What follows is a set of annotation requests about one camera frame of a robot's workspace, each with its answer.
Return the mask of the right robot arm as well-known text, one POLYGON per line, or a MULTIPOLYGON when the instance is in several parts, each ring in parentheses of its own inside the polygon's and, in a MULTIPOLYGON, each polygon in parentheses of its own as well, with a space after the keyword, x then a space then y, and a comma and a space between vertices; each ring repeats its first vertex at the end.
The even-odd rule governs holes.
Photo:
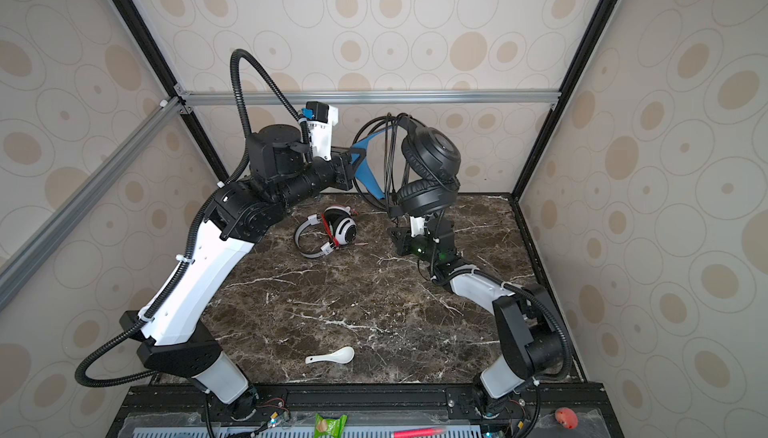
POLYGON ((546 288, 502 281, 470 263, 455 247, 453 222, 438 215, 413 218, 388 233, 398 255, 427 265, 433 284, 493 315, 501 356, 480 373, 480 397, 500 399, 541 379, 570 375, 571 340, 546 288))

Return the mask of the white headphones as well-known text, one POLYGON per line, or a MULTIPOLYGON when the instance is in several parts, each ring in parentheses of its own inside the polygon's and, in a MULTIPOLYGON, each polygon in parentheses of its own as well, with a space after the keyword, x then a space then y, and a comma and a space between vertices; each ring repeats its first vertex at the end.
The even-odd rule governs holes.
POLYGON ((354 242, 357 236, 357 213, 349 206, 332 205, 321 214, 309 215, 294 231, 293 242, 297 251, 307 259, 319 259, 354 242), (316 250, 303 249, 302 234, 311 227, 321 226, 327 238, 316 250))

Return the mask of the black headphones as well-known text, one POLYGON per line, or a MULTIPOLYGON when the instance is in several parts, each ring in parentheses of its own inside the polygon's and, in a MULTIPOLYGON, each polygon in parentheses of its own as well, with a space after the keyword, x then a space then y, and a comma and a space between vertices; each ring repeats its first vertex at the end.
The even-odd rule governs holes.
POLYGON ((384 137, 384 178, 380 185, 367 159, 355 174, 354 188, 374 208, 395 220, 441 213, 458 197, 461 154, 443 132, 407 113, 369 120, 356 133, 353 147, 367 149, 384 137))

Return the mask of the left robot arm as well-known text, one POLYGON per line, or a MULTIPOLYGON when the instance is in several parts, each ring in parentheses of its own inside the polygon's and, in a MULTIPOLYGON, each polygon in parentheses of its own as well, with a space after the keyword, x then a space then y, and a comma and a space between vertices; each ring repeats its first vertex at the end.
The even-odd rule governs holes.
POLYGON ((285 219, 292 207, 328 188, 351 189, 359 161, 350 151, 315 148, 310 125, 329 124, 329 107, 310 102, 305 110, 297 110, 250 52, 232 52, 230 78, 246 139, 241 162, 196 213, 185 250, 163 287, 143 308, 125 313, 122 333, 78 365, 74 378, 83 387, 116 387, 163 373, 195 383, 228 406, 238 419, 254 410, 254 386, 200 317, 234 266, 272 226, 285 219), (241 61, 259 73, 295 119, 295 125, 252 130, 241 83, 241 61), (137 353, 144 371, 111 379, 88 375, 98 359, 128 339, 139 342, 137 353))

